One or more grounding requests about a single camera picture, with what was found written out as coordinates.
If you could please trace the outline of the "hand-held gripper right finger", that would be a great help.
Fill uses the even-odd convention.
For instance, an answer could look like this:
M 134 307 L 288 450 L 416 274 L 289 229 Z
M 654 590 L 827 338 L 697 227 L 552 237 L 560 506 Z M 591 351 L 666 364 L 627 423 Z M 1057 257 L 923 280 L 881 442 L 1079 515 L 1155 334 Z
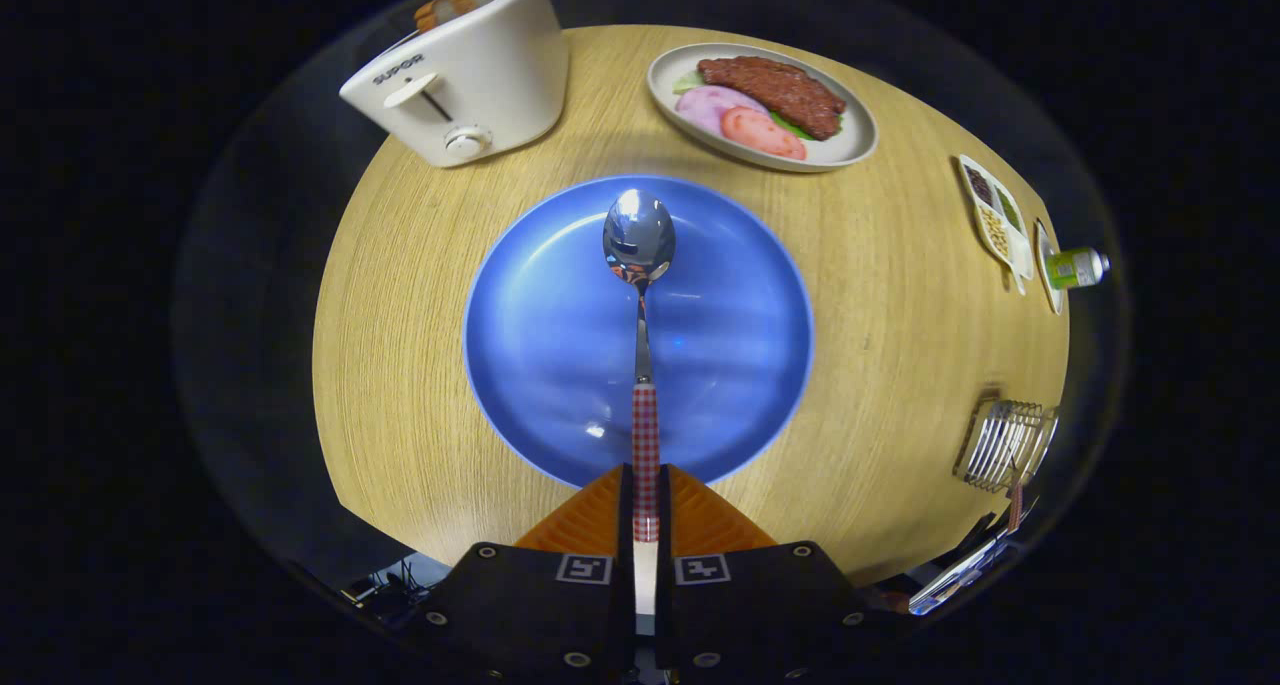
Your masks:
M 667 465 L 658 478 L 655 662 L 673 681 L 854 681 L 901 641 L 812 540 L 742 547 L 754 524 Z

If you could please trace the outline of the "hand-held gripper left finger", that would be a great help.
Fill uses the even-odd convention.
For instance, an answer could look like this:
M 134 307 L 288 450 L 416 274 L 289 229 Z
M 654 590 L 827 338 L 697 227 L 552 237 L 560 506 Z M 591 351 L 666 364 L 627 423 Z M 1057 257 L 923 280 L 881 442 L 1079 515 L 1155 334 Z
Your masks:
M 621 465 L 515 544 L 474 544 L 401 629 L 428 680 L 622 680 L 636 647 L 632 498 Z

